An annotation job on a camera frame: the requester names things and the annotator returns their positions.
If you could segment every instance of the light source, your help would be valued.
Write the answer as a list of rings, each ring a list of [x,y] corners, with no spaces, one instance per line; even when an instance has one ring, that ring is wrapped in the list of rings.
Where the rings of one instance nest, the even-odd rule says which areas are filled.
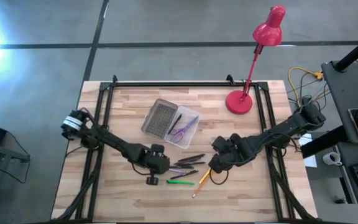
[[[226,107],[235,114],[245,114],[252,107],[252,98],[249,96],[249,83],[251,81],[252,72],[258,55],[262,52],[263,47],[277,46],[281,43],[282,33],[280,24],[285,15],[285,8],[283,6],[274,6],[270,9],[270,13],[266,22],[259,25],[252,37],[256,40],[257,45],[254,50],[254,59],[252,61],[251,69],[249,71],[248,79],[244,85],[244,89],[235,90],[229,93],[226,97]]]

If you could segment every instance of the mug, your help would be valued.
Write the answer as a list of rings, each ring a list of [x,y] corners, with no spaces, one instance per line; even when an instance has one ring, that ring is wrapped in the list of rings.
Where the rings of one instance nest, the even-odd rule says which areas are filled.
[[[336,166],[342,165],[341,157],[336,152],[330,152],[330,153],[325,154],[323,156],[323,161],[327,165],[336,165]]]

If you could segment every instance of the scissors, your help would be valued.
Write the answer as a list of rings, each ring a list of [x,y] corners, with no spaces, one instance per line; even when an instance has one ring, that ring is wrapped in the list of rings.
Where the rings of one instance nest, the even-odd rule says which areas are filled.
[[[171,138],[171,142],[178,143],[181,139],[183,139],[183,136],[185,135],[187,129],[189,129],[190,126],[194,124],[194,122],[196,122],[197,119],[198,116],[192,119],[188,124],[186,124],[184,128],[172,130],[171,134],[173,135],[173,137]]]

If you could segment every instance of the gray floor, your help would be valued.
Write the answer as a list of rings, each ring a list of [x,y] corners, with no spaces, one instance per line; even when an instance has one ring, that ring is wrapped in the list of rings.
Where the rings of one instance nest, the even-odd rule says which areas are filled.
[[[0,0],[0,44],[89,44],[103,0]],[[358,0],[110,0],[100,42],[253,41],[251,33],[271,6],[283,4],[283,41],[358,40]],[[254,80],[285,80],[291,67],[320,70],[354,46],[267,47]],[[245,78],[253,47],[98,49],[90,80],[222,80]],[[60,123],[76,106],[89,49],[0,50],[0,127],[17,136],[31,154],[26,184],[4,177],[0,223],[50,217],[67,141]],[[299,86],[303,72],[293,72]],[[313,81],[307,77],[304,83]],[[303,90],[314,95],[324,81]],[[333,100],[320,129],[340,125]],[[24,175],[24,167],[9,169]],[[311,181],[319,217],[346,221],[324,209],[321,184]]]

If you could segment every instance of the wooden table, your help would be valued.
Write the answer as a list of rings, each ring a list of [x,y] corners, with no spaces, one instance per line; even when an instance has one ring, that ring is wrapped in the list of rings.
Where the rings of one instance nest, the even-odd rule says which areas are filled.
[[[94,113],[100,82],[85,82],[79,108],[86,107]],[[283,81],[268,81],[273,110],[277,123],[291,115]],[[110,131],[127,142],[146,146],[163,144],[171,162],[205,153],[208,161],[214,151],[211,143],[217,136],[229,137],[256,135],[261,132],[256,100],[245,115],[230,113],[224,104],[233,87],[125,87],[115,88],[109,117]],[[253,99],[255,93],[250,91]],[[164,140],[144,134],[140,128],[146,114],[157,98],[177,105],[187,106],[201,114],[198,130],[189,149],[180,149]],[[265,97],[265,117],[270,127]],[[79,146],[73,141],[68,151]],[[64,163],[52,218],[58,217],[78,193],[86,157],[86,149],[70,154]],[[313,197],[302,155],[288,147],[284,157],[290,188],[297,199],[316,217]],[[207,165],[198,165],[199,172],[182,178],[198,183],[207,171]],[[230,170],[224,185],[208,182],[202,192],[192,198],[196,185],[168,185],[165,180],[176,175],[160,175],[158,186],[146,185],[145,176],[136,174],[120,153],[105,147],[103,164],[94,212],[94,222],[254,222],[277,221],[265,150],[255,160]],[[214,175],[216,181],[225,176]],[[280,192],[282,204],[283,193]]]

